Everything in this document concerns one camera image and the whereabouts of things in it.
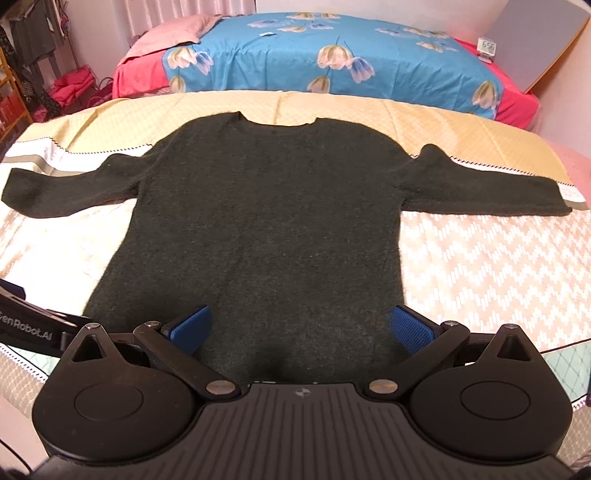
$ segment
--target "bed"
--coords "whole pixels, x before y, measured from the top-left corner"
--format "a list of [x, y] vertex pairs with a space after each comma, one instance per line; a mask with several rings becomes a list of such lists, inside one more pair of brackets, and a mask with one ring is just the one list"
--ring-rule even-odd
[[392, 99], [532, 129], [539, 101], [444, 32], [327, 13], [224, 18], [199, 43], [126, 58], [113, 95], [282, 90]]
[[[458, 320], [472, 331], [521, 325], [573, 406], [561, 459], [570, 465], [589, 450], [591, 211], [577, 187], [579, 174], [567, 170], [535, 134], [477, 116], [343, 95], [226, 91], [116, 99], [30, 126], [0, 164], [0, 184], [14, 167], [63, 174], [93, 170], [118, 151], [140, 156], [189, 119], [232, 111], [264, 124], [300, 125], [317, 117], [358, 122], [410, 154], [432, 142], [466, 167], [556, 180], [574, 208], [566, 217], [403, 212], [404, 295], [411, 308], [434, 321]], [[81, 313], [125, 235], [134, 205], [127, 200], [65, 218], [31, 219], [0, 204], [1, 277], [23, 286], [34, 304]], [[30, 416], [56, 362], [0, 345], [0, 395]]]

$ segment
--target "yellow fabric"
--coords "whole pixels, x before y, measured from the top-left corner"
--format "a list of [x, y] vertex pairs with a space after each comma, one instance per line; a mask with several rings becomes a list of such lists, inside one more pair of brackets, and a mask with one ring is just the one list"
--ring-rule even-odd
[[301, 125], [317, 117], [362, 123], [396, 140], [410, 154], [433, 143], [464, 161], [573, 184], [554, 151], [530, 132], [438, 108], [319, 93], [233, 90], [117, 99], [33, 124], [19, 141], [52, 137], [75, 153], [120, 150], [153, 144], [193, 118], [235, 111], [262, 124]]

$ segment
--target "pink curtain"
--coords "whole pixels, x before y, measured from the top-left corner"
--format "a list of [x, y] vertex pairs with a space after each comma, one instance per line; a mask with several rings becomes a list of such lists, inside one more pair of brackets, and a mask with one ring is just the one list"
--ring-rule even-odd
[[195, 14], [250, 15], [255, 13], [255, 0], [114, 0], [118, 20], [126, 31], [127, 39], [173, 18]]

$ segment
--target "sweater sleeve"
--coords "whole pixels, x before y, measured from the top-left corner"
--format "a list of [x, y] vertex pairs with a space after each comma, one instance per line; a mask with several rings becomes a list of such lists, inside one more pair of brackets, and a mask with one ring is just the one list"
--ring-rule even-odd
[[463, 167], [425, 145], [403, 174], [402, 210], [467, 215], [567, 215], [554, 180]]
[[78, 175], [52, 177], [13, 168], [2, 201], [29, 217], [52, 218], [106, 202], [135, 198], [142, 179], [166, 150], [173, 135], [157, 142], [141, 157], [116, 153], [96, 170]]

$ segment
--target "crosshair logo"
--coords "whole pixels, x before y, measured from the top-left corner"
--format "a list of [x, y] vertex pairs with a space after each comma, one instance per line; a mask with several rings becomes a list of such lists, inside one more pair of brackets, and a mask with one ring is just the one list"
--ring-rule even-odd
[[308, 390], [307, 388], [298, 388], [295, 391], [295, 394], [298, 397], [304, 398], [304, 397], [307, 397], [308, 395], [312, 394], [312, 392], [310, 390]]

